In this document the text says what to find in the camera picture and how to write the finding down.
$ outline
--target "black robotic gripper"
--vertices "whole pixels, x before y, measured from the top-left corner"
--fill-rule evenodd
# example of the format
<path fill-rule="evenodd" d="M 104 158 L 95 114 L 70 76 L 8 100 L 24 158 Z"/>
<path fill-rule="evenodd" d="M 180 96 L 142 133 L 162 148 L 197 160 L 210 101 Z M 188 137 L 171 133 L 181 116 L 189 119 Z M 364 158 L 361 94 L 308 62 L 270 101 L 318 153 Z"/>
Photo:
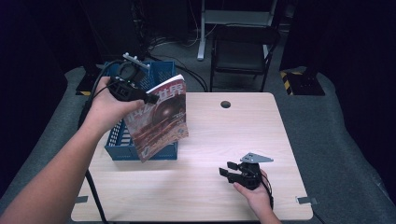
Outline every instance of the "black robotic gripper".
<path fill-rule="evenodd" d="M 107 87 L 111 94 L 119 101 L 130 102 L 143 100 L 145 104 L 156 104 L 159 96 L 146 93 L 134 86 L 144 77 L 136 64 L 123 63 L 118 69 L 118 77 L 111 77 Z"/>
<path fill-rule="evenodd" d="M 237 182 L 247 189 L 254 190 L 262 182 L 262 172 L 258 163 L 242 162 L 240 164 L 227 162 L 227 167 L 239 170 L 241 174 L 233 174 L 225 169 L 219 168 L 220 175 L 227 177 L 229 183 Z"/>

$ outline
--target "black chair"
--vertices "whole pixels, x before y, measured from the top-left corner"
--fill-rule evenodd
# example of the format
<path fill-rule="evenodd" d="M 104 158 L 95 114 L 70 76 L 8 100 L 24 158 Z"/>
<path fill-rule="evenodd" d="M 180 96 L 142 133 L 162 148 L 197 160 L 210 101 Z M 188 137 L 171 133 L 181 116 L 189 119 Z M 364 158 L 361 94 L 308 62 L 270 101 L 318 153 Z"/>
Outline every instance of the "black chair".
<path fill-rule="evenodd" d="M 247 75 L 253 75 L 253 79 L 263 76 L 260 87 L 260 91 L 263 91 L 273 51 L 279 39 L 279 32 L 271 26 L 225 24 L 218 27 L 213 35 L 209 91 L 213 88 L 257 91 L 257 88 L 215 86 L 215 74 L 238 74 L 236 84 L 242 83 Z"/>

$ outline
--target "wooden table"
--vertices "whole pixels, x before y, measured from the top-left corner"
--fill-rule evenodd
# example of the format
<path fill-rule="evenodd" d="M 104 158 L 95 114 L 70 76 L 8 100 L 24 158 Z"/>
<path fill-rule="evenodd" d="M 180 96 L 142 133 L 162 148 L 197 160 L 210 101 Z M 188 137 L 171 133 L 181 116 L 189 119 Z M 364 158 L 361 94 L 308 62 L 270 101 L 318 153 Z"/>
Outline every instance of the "wooden table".
<path fill-rule="evenodd" d="M 222 101 L 231 107 L 221 107 Z M 271 93 L 188 92 L 187 124 L 190 136 L 179 141 L 176 161 L 113 161 L 104 135 L 90 171 L 107 220 L 257 220 L 247 200 L 219 175 L 219 167 L 240 163 L 249 152 L 274 159 L 260 166 L 273 188 L 276 215 L 281 220 L 312 217 L 310 204 L 296 202 L 306 192 Z M 86 181 L 82 196 L 88 201 L 76 203 L 72 219 L 100 221 Z"/>

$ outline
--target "book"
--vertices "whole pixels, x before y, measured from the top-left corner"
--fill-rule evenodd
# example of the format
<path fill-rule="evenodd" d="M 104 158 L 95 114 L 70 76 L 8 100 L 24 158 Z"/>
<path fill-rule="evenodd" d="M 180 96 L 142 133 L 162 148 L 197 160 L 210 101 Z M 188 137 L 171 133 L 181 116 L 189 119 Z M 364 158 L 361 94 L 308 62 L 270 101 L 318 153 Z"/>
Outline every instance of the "book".
<path fill-rule="evenodd" d="M 160 97 L 157 104 L 145 104 L 123 119 L 142 162 L 169 144 L 189 136 L 184 77 L 171 77 L 147 93 Z"/>

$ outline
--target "table hole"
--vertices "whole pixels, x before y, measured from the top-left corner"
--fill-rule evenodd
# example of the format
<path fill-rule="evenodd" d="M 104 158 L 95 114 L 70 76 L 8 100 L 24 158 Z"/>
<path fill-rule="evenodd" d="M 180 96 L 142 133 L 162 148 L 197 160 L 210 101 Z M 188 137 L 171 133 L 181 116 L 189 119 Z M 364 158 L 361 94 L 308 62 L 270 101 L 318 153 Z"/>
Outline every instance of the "table hole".
<path fill-rule="evenodd" d="M 223 102 L 221 102 L 220 105 L 221 105 L 221 107 L 223 107 L 223 108 L 230 108 L 231 103 L 228 102 L 228 101 L 223 101 Z"/>

